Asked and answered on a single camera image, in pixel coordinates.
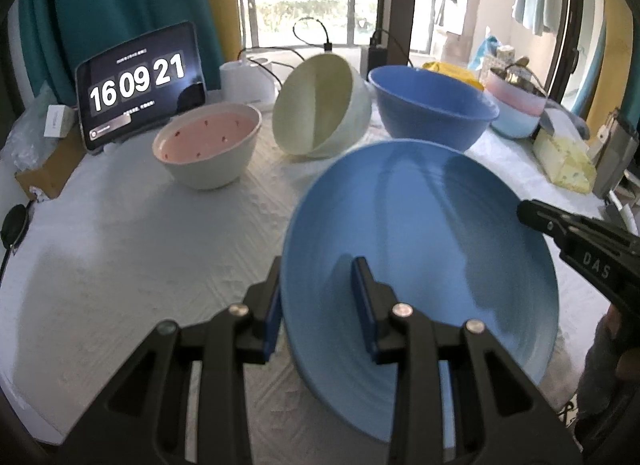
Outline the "blue plate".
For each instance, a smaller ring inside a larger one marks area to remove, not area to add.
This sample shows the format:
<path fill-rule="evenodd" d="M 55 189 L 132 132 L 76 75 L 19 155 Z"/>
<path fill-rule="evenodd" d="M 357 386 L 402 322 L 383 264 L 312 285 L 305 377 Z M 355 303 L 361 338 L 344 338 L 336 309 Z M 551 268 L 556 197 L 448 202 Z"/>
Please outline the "blue plate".
<path fill-rule="evenodd" d="M 558 333 L 558 282 L 518 202 L 482 164 L 416 140 L 352 151 L 314 181 L 286 231 L 281 294 L 288 344 L 316 397 L 362 433 L 390 439 L 396 370 L 367 353 L 350 289 L 357 257 L 431 319 L 483 321 L 541 381 Z"/>

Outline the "large blue bowl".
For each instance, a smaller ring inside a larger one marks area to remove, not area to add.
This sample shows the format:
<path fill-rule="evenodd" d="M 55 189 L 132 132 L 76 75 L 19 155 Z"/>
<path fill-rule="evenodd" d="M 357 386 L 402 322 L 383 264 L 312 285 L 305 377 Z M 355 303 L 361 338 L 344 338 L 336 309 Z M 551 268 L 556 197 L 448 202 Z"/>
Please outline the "large blue bowl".
<path fill-rule="evenodd" d="M 497 104 L 455 78 L 411 66 L 368 74 L 378 113 L 393 138 L 435 142 L 464 152 L 499 116 Z"/>

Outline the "cream green bowl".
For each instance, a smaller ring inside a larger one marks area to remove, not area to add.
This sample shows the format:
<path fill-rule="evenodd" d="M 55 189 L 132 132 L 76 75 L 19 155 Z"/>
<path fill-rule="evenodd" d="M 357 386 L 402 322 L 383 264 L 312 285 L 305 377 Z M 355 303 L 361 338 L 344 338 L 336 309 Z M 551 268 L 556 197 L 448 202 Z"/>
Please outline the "cream green bowl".
<path fill-rule="evenodd" d="M 372 97 L 361 75 L 335 54 L 313 56 L 288 76 L 272 110 L 272 132 L 286 154 L 329 159 L 370 125 Z"/>

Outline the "pink watermelon bowl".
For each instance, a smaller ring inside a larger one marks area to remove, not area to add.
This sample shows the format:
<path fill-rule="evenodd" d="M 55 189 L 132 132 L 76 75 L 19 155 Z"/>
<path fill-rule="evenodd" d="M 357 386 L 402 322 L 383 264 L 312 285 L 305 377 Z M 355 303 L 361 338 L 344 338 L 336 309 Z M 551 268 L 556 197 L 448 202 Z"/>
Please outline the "pink watermelon bowl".
<path fill-rule="evenodd" d="M 214 190 L 247 169 L 261 128 L 262 113 L 248 104 L 206 104 L 160 129 L 152 152 L 179 184 Z"/>

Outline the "pink and blue stacked bowls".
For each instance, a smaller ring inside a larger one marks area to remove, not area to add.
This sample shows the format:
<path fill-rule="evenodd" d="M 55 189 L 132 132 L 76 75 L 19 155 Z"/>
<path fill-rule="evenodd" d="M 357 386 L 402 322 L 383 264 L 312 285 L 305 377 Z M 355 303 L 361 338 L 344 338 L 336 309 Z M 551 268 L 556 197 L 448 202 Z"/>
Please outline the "pink and blue stacked bowls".
<path fill-rule="evenodd" d="M 533 135 L 544 112 L 546 97 L 540 92 L 528 92 L 506 80 L 504 69 L 494 66 L 487 73 L 485 95 L 499 110 L 491 127 L 510 139 L 525 139 Z"/>

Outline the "yellow patterned tissue box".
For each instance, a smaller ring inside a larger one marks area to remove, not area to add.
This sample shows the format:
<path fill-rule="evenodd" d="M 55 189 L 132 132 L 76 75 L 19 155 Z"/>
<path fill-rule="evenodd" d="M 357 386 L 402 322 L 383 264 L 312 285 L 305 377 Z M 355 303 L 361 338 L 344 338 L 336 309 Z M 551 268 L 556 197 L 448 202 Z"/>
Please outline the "yellow patterned tissue box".
<path fill-rule="evenodd" d="M 550 135 L 540 129 L 533 152 L 553 185 L 582 194 L 592 192 L 597 172 L 582 139 Z"/>

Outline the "yellow bag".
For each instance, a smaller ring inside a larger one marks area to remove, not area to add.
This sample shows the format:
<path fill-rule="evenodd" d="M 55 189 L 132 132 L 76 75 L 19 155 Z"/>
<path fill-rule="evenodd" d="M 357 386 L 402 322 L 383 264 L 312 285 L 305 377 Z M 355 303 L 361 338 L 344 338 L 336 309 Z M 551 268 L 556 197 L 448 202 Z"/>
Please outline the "yellow bag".
<path fill-rule="evenodd" d="M 427 61 L 423 64 L 422 68 L 427 71 L 454 78 L 457 81 L 478 89 L 480 92 L 485 89 L 477 76 L 467 68 L 460 68 L 460 66 L 455 66 L 454 64 L 442 61 Z"/>

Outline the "black charger adapter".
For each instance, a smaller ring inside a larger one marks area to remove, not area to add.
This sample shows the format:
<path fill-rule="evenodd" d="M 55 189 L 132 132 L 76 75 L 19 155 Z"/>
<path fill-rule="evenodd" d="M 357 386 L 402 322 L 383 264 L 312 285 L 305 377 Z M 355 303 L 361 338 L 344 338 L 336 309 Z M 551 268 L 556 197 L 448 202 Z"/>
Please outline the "black charger adapter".
<path fill-rule="evenodd" d="M 388 50 L 381 45 L 370 45 L 368 48 L 368 71 L 386 66 Z"/>

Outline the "black round puck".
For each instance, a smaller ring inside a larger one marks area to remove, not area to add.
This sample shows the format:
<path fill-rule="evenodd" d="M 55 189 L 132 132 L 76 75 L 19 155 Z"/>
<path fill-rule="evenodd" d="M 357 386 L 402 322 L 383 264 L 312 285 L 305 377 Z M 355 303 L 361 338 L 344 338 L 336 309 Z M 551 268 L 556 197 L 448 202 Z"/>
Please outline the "black round puck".
<path fill-rule="evenodd" d="M 29 223 L 29 211 L 23 204 L 13 206 L 4 217 L 1 242 L 5 249 L 16 248 L 25 237 Z"/>

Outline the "cardboard box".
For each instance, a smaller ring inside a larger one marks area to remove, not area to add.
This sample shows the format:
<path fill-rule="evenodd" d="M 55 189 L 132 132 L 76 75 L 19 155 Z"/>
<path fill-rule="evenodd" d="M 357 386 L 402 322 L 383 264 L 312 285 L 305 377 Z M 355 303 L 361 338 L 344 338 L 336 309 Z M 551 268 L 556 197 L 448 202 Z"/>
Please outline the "cardboard box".
<path fill-rule="evenodd" d="M 55 200 L 85 155 L 84 141 L 75 126 L 41 167 L 15 173 L 14 178 L 30 200 Z"/>

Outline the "clear plastic bag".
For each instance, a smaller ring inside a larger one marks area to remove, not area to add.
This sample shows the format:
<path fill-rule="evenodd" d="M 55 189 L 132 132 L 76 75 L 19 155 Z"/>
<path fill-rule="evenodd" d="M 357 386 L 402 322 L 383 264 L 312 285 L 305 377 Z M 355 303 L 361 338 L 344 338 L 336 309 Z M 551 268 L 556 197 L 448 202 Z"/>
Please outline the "clear plastic bag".
<path fill-rule="evenodd" d="M 58 146 L 58 139 L 44 136 L 48 109 L 56 103 L 54 92 L 44 82 L 38 96 L 12 126 L 1 156 L 18 172 L 38 170 Z"/>

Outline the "small white box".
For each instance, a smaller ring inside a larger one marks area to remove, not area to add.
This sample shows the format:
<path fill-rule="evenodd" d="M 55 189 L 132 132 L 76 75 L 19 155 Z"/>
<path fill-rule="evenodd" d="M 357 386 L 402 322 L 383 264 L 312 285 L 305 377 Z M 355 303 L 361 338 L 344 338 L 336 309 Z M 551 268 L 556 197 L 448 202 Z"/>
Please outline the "small white box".
<path fill-rule="evenodd" d="M 76 121 L 76 111 L 64 104 L 50 104 L 44 125 L 44 138 L 63 139 Z"/>

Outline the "tablet showing clock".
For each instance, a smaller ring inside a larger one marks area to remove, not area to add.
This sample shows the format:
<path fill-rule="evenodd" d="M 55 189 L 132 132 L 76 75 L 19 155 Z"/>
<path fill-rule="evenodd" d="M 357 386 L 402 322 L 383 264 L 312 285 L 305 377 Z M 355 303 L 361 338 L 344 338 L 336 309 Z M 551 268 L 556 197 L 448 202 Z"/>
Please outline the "tablet showing clock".
<path fill-rule="evenodd" d="M 103 51 L 75 72 L 79 127 L 89 152 L 205 103 L 194 25 L 180 22 Z"/>

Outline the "white cylindrical device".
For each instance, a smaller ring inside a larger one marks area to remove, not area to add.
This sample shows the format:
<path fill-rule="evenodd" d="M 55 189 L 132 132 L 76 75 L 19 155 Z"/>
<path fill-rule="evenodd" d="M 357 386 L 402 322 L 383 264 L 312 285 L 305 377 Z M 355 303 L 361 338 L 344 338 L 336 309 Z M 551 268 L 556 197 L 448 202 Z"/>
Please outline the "white cylindrical device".
<path fill-rule="evenodd" d="M 269 108 L 276 101 L 276 78 L 267 59 L 236 60 L 219 68 L 222 100 Z"/>

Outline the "teal curtain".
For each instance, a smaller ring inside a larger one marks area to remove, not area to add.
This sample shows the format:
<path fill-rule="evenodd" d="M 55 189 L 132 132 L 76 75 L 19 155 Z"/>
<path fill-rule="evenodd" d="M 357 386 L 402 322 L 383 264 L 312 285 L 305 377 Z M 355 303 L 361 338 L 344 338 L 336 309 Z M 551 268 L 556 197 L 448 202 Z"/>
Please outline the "teal curtain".
<path fill-rule="evenodd" d="M 219 88 L 224 54 L 208 0 L 17 0 L 30 89 L 48 86 L 56 102 L 72 106 L 81 62 L 183 21 L 194 25 L 207 88 Z"/>

